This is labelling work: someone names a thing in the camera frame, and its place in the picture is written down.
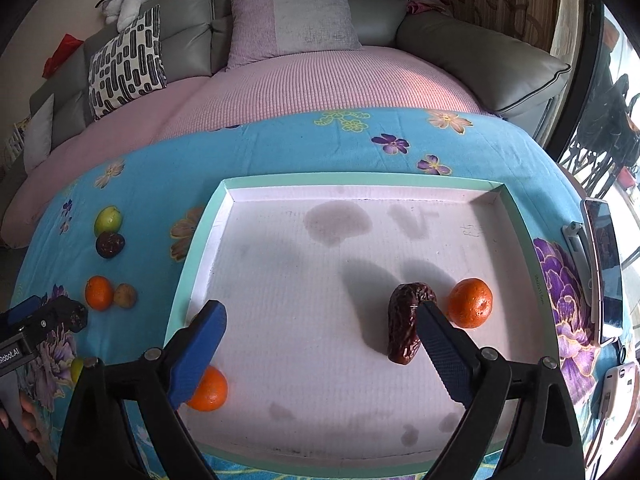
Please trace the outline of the person's left hand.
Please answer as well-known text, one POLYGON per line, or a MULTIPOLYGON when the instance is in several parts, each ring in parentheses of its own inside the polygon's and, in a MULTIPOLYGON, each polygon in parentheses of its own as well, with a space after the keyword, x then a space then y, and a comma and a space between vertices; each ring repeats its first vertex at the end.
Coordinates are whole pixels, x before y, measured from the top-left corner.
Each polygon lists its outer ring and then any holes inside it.
POLYGON ((37 410, 32 399, 23 390, 18 392, 20 399, 21 416, 20 422, 26 432, 27 439, 32 442, 41 443, 42 434, 38 425, 37 410))

